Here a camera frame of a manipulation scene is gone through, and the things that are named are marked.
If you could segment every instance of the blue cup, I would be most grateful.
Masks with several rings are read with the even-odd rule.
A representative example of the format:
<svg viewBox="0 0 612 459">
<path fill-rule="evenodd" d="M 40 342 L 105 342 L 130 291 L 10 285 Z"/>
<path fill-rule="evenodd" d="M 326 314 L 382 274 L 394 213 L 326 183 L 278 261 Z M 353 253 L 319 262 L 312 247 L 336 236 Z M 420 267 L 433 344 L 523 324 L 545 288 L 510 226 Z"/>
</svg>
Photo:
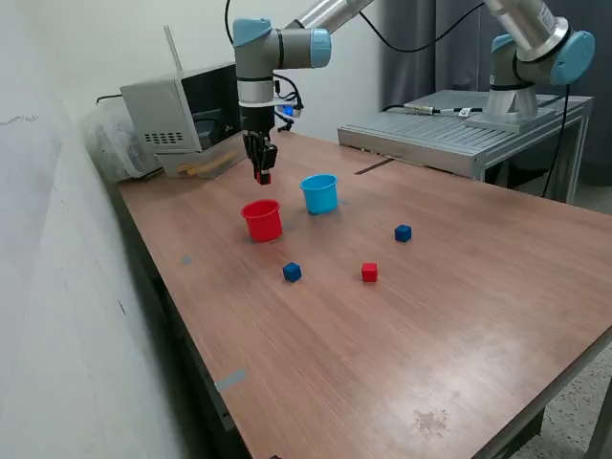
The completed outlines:
<svg viewBox="0 0 612 459">
<path fill-rule="evenodd" d="M 302 180 L 299 187 L 304 191 L 308 213 L 320 215 L 338 207 L 337 183 L 338 177 L 330 174 L 313 175 Z"/>
</svg>

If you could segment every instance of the metal table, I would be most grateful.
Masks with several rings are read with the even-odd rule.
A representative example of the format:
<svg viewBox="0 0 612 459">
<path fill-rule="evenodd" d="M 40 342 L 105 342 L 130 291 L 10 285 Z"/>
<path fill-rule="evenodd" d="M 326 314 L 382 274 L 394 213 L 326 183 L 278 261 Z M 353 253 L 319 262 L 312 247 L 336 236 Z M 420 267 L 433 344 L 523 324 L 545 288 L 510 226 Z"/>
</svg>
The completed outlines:
<svg viewBox="0 0 612 459">
<path fill-rule="evenodd" d="M 411 103 L 436 108 L 484 107 L 489 93 L 440 91 Z M 546 103 L 555 96 L 538 96 Z M 515 134 L 494 129 L 470 127 L 465 119 L 453 116 L 408 114 L 391 109 L 366 120 L 342 126 L 339 143 L 384 156 L 445 170 L 456 175 L 484 181 L 490 167 L 558 134 L 564 99 L 546 108 L 555 109 L 552 120 Z M 572 204 L 579 176 L 584 139 L 593 98 L 570 97 L 565 133 L 549 197 Z"/>
</svg>

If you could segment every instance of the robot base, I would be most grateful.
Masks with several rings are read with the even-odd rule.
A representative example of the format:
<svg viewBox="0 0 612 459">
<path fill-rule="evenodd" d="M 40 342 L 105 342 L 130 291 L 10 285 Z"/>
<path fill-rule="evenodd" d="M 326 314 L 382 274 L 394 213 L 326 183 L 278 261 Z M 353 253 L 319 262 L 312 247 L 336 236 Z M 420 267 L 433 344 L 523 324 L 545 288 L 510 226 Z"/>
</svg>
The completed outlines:
<svg viewBox="0 0 612 459">
<path fill-rule="evenodd" d="M 487 118 L 485 114 L 473 116 L 466 120 L 469 127 L 482 127 L 485 129 L 495 129 L 496 131 L 512 132 L 522 134 L 544 124 L 555 117 L 555 110 L 540 108 L 537 115 L 530 119 L 523 120 L 496 120 Z"/>
<path fill-rule="evenodd" d="M 466 125 L 521 134 L 554 117 L 555 110 L 537 106 L 534 86 L 508 91 L 491 89 L 485 111 L 466 120 Z"/>
</svg>

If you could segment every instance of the red cup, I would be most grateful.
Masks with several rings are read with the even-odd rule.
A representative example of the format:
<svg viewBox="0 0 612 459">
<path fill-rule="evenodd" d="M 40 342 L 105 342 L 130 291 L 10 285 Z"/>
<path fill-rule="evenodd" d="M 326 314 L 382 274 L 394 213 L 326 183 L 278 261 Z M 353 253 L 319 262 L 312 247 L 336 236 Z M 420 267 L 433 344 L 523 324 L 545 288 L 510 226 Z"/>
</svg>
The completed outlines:
<svg viewBox="0 0 612 459">
<path fill-rule="evenodd" d="M 255 242 L 270 242 L 280 237 L 283 227 L 280 223 L 280 204 L 273 199 L 262 199 L 246 205 L 242 216 L 247 220 L 249 234 Z"/>
</svg>

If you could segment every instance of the metal plate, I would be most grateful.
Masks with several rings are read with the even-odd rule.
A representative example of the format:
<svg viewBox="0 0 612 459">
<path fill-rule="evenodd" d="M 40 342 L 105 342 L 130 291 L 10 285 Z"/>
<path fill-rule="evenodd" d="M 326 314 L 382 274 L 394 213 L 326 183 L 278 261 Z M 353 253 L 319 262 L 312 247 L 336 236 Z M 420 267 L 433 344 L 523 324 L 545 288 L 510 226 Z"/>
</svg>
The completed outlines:
<svg viewBox="0 0 612 459">
<path fill-rule="evenodd" d="M 514 134 L 523 134 L 524 132 L 536 129 L 546 121 L 552 120 L 555 117 L 555 110 L 540 108 L 537 111 L 537 117 L 531 120 L 514 121 L 514 122 L 495 122 L 485 120 L 482 114 L 471 117 L 466 120 L 466 125 L 471 127 L 483 127 L 485 129 L 494 129 L 496 131 L 512 132 Z"/>
<path fill-rule="evenodd" d="M 482 108 L 488 96 L 489 93 L 441 91 L 410 103 L 440 109 Z M 554 98 L 537 96 L 537 101 L 545 103 Z M 466 120 L 454 116 L 414 115 L 401 108 L 391 109 L 342 126 L 338 130 L 339 143 L 457 175 L 477 177 L 497 159 L 502 161 L 510 152 L 515 154 L 535 140 L 553 135 L 560 127 L 563 102 L 558 100 L 546 107 L 553 112 L 552 120 L 531 124 L 520 133 L 470 126 Z M 591 98 L 571 97 L 568 125 L 579 120 L 590 106 Z"/>
</svg>

